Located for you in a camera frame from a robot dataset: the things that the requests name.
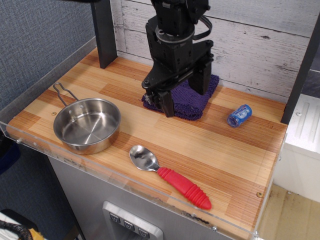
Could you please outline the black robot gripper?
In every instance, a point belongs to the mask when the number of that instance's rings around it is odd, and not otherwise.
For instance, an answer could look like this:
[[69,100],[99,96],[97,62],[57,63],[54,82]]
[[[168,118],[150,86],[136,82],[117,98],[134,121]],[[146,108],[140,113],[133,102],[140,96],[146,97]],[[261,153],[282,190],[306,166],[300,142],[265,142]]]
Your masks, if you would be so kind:
[[211,79],[212,40],[203,38],[211,33],[212,24],[204,21],[208,31],[195,34],[192,24],[183,35],[170,35],[158,27],[157,21],[146,24],[147,40],[153,67],[142,82],[147,102],[161,109],[166,117],[175,116],[171,90],[188,80],[189,86],[204,95]]

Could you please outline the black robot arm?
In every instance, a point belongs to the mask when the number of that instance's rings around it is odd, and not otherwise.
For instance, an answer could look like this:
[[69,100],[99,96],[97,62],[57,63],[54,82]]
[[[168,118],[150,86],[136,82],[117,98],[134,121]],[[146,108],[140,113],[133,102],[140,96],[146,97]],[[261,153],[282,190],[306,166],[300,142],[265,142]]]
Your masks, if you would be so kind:
[[205,38],[212,31],[205,17],[207,0],[153,0],[156,15],[145,25],[153,67],[142,82],[147,102],[167,117],[175,114],[172,89],[188,81],[204,95],[211,78],[214,43]]

